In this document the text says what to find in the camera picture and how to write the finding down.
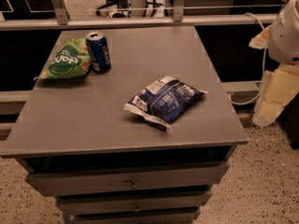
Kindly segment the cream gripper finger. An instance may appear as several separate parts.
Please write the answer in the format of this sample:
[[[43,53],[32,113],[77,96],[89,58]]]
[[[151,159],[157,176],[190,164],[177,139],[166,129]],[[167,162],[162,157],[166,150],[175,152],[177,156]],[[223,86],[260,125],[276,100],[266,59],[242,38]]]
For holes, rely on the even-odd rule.
[[[250,40],[249,46],[251,48],[254,48],[254,49],[267,49],[268,48],[270,28],[271,28],[271,26],[267,26],[259,34],[254,36]]]
[[[299,93],[299,65],[281,64],[263,74],[252,122],[257,127],[274,123],[285,106]]]

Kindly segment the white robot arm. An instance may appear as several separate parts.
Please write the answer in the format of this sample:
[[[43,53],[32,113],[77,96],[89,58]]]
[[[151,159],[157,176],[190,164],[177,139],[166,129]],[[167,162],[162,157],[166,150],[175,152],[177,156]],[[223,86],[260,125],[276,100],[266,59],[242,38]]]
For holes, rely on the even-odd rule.
[[[254,107],[253,124],[266,127],[299,93],[299,0],[290,0],[272,24],[250,40],[249,46],[268,49],[269,57],[279,63],[273,72],[264,72]]]

